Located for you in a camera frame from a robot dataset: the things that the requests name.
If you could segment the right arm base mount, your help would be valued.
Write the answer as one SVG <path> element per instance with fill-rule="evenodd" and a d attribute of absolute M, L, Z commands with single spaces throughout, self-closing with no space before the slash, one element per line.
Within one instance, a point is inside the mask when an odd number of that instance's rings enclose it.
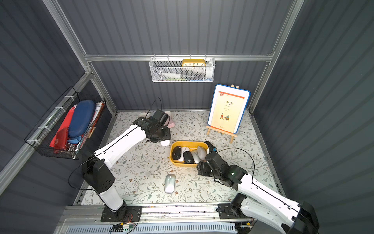
<path fill-rule="evenodd" d="M 255 220 L 252 217 L 245 216 L 239 210 L 234 212 L 230 203 L 219 203 L 216 208 L 216 212 L 218 213 L 220 219 L 243 219 L 249 221 Z"/>

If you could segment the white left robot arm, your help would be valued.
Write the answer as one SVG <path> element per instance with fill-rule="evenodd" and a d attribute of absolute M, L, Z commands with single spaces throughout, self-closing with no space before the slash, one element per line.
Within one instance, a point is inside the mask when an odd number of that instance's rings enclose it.
<path fill-rule="evenodd" d="M 124 133 L 96 150 L 82 165 L 83 179 L 112 212 L 124 208 L 125 201 L 114 186 L 115 177 L 110 169 L 126 152 L 145 139 L 168 146 L 171 140 L 170 121 L 171 117 L 161 110 L 156 110 L 150 117 L 139 117 Z"/>

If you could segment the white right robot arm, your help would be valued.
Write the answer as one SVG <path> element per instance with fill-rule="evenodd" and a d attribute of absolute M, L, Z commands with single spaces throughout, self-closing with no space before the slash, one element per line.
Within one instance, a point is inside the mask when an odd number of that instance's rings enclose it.
<path fill-rule="evenodd" d="M 317 234 L 319 222 L 314 207 L 299 204 L 258 182 L 238 165 L 228 165 L 217 152 L 210 152 L 205 161 L 197 164 L 200 176 L 212 177 L 216 183 L 238 191 L 221 214 L 236 218 L 251 217 L 282 234 Z"/>

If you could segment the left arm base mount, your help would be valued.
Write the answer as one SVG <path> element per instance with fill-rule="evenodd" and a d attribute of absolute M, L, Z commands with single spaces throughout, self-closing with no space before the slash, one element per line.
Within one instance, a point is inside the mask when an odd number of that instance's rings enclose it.
<path fill-rule="evenodd" d="M 142 206 L 121 206 L 117 211 L 105 205 L 100 222 L 138 222 L 142 214 Z"/>

